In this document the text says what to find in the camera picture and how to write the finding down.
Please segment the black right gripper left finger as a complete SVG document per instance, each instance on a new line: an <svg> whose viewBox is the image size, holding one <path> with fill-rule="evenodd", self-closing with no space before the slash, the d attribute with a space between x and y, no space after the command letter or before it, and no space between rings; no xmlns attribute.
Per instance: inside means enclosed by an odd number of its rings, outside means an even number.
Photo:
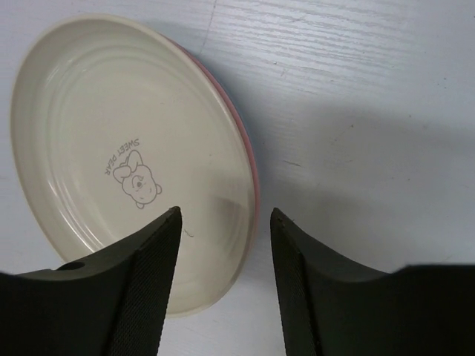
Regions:
<svg viewBox="0 0 475 356"><path fill-rule="evenodd" d="M1 275L3 355L155 355L182 230L178 207L56 270Z"/></svg>

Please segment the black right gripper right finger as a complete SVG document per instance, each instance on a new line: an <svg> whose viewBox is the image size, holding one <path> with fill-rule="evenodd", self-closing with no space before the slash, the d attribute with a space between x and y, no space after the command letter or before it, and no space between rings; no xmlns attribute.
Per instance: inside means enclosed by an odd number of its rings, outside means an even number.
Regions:
<svg viewBox="0 0 475 356"><path fill-rule="evenodd" d="M406 266L385 273L270 217L288 355L472 355L474 267Z"/></svg>

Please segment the pink plastic plate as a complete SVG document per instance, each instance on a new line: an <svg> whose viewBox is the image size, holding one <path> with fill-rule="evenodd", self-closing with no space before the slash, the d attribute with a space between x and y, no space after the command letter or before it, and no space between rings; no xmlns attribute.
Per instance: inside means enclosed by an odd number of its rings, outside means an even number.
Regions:
<svg viewBox="0 0 475 356"><path fill-rule="evenodd" d="M259 177L259 170L258 170L258 162L255 156L255 150L252 144L252 137L249 135L248 126L246 121L243 118L242 112L239 108L239 105L236 101L230 96L229 90L223 85L222 81L219 77L216 77L196 56L191 54L187 51L184 47L172 41L174 45L180 48L189 58L192 60L196 66L200 68L203 74L208 78L208 80L213 84L215 90L221 96L223 102L226 104L237 130L240 134L241 141L245 148L245 152L247 155L247 159L249 162L250 171L252 174L252 181L253 181L253 192L255 198L255 212L254 212L254 222L253 222L253 237L257 236L258 233L258 222L259 222L259 214L260 214L260 207L261 207L261 184L260 184L260 177Z"/></svg>

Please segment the cream plastic plate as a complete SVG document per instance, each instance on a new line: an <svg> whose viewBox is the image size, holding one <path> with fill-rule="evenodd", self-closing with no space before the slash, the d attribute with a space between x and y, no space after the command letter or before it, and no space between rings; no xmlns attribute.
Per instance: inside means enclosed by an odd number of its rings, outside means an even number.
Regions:
<svg viewBox="0 0 475 356"><path fill-rule="evenodd" d="M254 239L249 162L221 96L172 40L106 14L54 24L19 68L10 133L30 210L64 261L177 206L168 316L207 309L238 278Z"/></svg>

